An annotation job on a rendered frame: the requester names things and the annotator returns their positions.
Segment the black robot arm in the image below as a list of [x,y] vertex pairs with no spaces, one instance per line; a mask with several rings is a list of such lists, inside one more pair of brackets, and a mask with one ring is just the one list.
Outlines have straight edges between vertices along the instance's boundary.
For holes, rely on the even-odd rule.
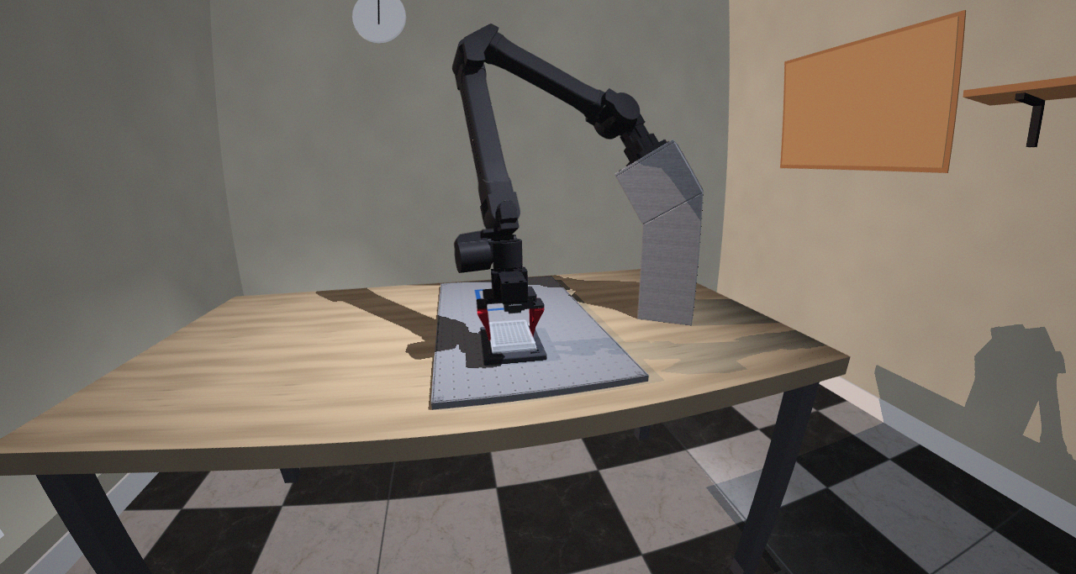
[[528,50],[519,48],[493,24],[461,40],[452,70],[457,89],[461,89],[462,109],[472,142],[482,221],[487,229],[457,236],[454,242],[455,265],[461,274],[483,271],[491,268],[493,261],[495,267],[506,268],[506,271],[491,269],[493,298],[501,299],[504,311],[521,313],[528,302],[528,271],[525,267],[512,271],[512,268],[523,265],[522,240],[516,240],[514,234],[519,228],[521,208],[506,171],[494,111],[489,100],[487,68],[483,62],[522,76],[574,106],[587,117],[587,123],[594,125],[599,136],[606,139],[621,136],[624,154],[631,162],[627,166],[667,144],[667,141],[662,139],[659,142],[655,134],[648,132],[641,108],[629,94],[590,87]]

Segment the white well plate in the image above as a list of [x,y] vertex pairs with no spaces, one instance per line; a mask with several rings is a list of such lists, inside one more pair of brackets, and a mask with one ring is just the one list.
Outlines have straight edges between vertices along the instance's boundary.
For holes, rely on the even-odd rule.
[[526,320],[489,322],[493,353],[537,350]]

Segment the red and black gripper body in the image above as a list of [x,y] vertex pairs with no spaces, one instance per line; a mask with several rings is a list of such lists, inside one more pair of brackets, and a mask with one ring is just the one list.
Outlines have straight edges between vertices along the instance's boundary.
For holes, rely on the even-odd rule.
[[[520,267],[520,268],[512,268],[512,271],[518,271],[519,269],[522,269],[522,268],[523,268],[523,266]],[[495,271],[506,271],[506,268],[494,267],[494,270]],[[477,309],[489,308],[489,303],[502,303],[501,299],[494,299],[493,298],[492,289],[483,289],[482,293],[483,293],[483,298],[477,299]],[[527,299],[528,299],[528,302],[525,303],[525,309],[543,308],[543,302],[541,302],[541,298],[537,298],[537,296],[535,295],[535,291],[534,291],[533,288],[528,288]],[[483,305],[483,302],[484,302],[485,306]]]

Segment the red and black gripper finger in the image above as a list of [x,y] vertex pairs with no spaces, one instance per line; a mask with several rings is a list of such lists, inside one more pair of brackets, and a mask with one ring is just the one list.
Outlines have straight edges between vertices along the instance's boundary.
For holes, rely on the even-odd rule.
[[533,336],[534,336],[534,333],[535,333],[535,326],[537,325],[537,323],[539,322],[539,320],[541,320],[541,316],[542,314],[543,314],[543,308],[532,308],[530,309],[530,333],[533,334]]
[[487,336],[490,340],[491,334],[489,333],[489,309],[487,308],[477,309],[477,316],[479,316],[484,328],[487,328]]

